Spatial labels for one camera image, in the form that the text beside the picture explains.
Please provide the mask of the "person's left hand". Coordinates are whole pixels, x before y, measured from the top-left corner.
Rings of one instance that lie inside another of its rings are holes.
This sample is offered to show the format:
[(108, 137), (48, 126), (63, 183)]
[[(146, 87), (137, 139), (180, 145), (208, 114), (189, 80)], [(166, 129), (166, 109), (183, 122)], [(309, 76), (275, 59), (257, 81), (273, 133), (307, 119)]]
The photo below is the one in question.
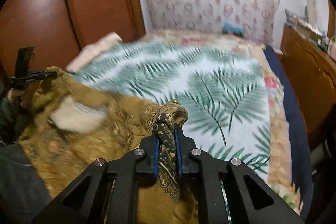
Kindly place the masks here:
[(13, 105), (26, 108), (27, 102), (24, 100), (25, 94), (25, 90), (10, 89), (7, 93), (7, 98)]

